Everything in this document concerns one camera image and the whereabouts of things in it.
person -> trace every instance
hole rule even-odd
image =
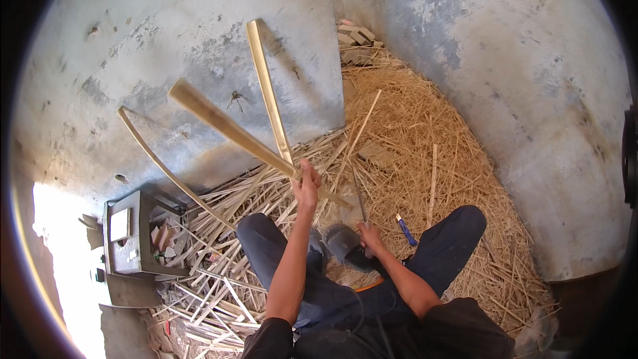
[[[356,293],[325,276],[329,254],[311,227],[321,177],[306,159],[301,166],[302,181],[292,185],[297,219],[287,241],[261,213],[237,227],[251,267],[268,290],[264,323],[246,339],[243,358],[514,356],[514,340],[475,299],[441,301],[485,231],[477,207],[462,206],[423,232],[405,265],[385,248],[376,227],[358,224],[361,244],[389,278]]]

